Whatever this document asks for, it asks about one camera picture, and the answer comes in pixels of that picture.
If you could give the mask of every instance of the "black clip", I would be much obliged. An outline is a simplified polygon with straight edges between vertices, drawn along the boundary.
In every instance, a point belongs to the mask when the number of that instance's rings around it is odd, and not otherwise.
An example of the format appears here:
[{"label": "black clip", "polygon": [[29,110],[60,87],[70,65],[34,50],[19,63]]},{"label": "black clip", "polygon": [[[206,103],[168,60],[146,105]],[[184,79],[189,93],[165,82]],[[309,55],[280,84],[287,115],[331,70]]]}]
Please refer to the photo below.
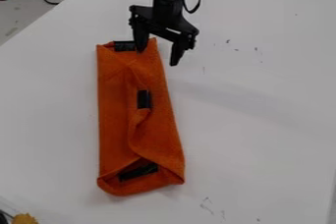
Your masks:
[{"label": "black clip", "polygon": [[136,44],[131,41],[114,41],[114,51],[123,52],[123,51],[136,51]]},{"label": "black clip", "polygon": [[119,174],[119,181],[124,182],[156,172],[158,172],[158,165],[156,163],[150,163],[146,166],[138,167],[135,170]]},{"label": "black clip", "polygon": [[138,109],[150,109],[151,97],[149,90],[138,91]]}]

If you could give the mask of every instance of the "black mark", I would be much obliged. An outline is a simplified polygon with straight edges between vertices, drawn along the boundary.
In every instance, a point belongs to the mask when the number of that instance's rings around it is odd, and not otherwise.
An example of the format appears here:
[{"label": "black mark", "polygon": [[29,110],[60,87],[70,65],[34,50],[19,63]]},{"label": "black mark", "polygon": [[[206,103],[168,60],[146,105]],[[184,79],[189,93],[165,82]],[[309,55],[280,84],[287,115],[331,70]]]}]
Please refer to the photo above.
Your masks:
[{"label": "black mark", "polygon": [[222,219],[223,219],[223,220],[226,220],[226,217],[225,217],[225,211],[224,211],[224,210],[221,210],[220,213],[221,213]]},{"label": "black mark", "polygon": [[209,201],[211,204],[212,204],[212,201],[210,200],[209,197],[205,197],[204,200],[202,200],[202,202],[206,202],[206,201]]},{"label": "black mark", "polygon": [[5,33],[6,36],[11,35],[13,32],[15,32],[18,28],[12,28],[8,32]]},{"label": "black mark", "polygon": [[203,203],[200,205],[200,207],[206,211],[208,211],[209,213],[211,213],[212,215],[214,215],[214,212],[208,208],[207,206],[205,206]]}]

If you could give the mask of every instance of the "gray floor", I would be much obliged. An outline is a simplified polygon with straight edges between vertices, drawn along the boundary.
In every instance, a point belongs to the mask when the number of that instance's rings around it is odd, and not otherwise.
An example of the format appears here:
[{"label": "gray floor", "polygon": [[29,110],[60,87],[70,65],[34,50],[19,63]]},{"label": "gray floor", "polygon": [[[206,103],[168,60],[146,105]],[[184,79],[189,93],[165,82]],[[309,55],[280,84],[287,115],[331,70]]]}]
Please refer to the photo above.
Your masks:
[{"label": "gray floor", "polygon": [[54,7],[43,0],[0,1],[0,45]]}]

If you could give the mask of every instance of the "orange cloth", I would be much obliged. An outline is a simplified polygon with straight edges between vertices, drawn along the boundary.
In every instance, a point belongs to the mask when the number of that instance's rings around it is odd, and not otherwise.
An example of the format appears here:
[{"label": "orange cloth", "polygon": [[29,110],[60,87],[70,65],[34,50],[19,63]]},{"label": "orange cloth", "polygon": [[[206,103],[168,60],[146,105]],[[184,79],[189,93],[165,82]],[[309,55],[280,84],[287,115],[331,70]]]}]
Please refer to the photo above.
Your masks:
[{"label": "orange cloth", "polygon": [[[142,53],[115,52],[114,42],[98,45],[97,63],[98,186],[112,195],[127,196],[183,184],[184,155],[156,39],[151,39]],[[151,109],[138,109],[139,90],[149,90]],[[148,164],[157,166],[149,168],[150,172],[145,168]],[[146,171],[121,179],[137,169]]]}]

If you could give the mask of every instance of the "folded orange towel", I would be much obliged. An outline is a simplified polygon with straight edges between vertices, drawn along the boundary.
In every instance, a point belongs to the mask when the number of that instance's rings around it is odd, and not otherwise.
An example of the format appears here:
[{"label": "folded orange towel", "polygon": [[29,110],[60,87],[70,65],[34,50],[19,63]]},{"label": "folded orange towel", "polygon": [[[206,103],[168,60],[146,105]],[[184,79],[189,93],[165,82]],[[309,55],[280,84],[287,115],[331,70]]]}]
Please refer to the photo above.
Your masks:
[{"label": "folded orange towel", "polygon": [[184,183],[185,161],[156,39],[142,53],[97,46],[98,186],[127,196]]}]

